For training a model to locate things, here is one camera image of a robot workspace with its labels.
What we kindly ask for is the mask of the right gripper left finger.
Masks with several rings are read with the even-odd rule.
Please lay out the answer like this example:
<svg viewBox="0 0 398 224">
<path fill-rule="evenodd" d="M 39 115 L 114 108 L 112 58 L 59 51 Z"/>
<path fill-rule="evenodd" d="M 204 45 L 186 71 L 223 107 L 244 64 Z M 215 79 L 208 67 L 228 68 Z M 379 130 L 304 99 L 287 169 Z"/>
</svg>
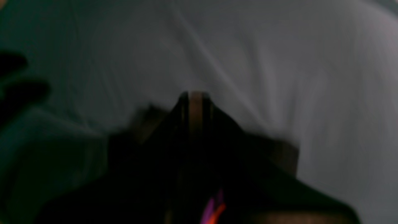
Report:
<svg viewBox="0 0 398 224">
<path fill-rule="evenodd" d="M 178 133 L 179 138 L 183 140 L 189 139 L 189 95 L 188 92 L 185 91 L 180 94 L 177 102 L 178 108 L 178 118 L 177 124 L 175 126 L 176 132 Z"/>
</svg>

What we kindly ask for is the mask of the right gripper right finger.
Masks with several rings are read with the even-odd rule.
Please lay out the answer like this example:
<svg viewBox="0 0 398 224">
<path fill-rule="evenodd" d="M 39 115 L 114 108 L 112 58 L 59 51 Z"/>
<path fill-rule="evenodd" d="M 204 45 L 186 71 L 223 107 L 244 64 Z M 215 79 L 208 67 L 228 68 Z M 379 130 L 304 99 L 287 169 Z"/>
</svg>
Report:
<svg viewBox="0 0 398 224">
<path fill-rule="evenodd" d="M 214 134 L 215 104 L 207 92 L 201 93 L 202 99 L 202 136 L 205 140 L 212 140 Z"/>
</svg>

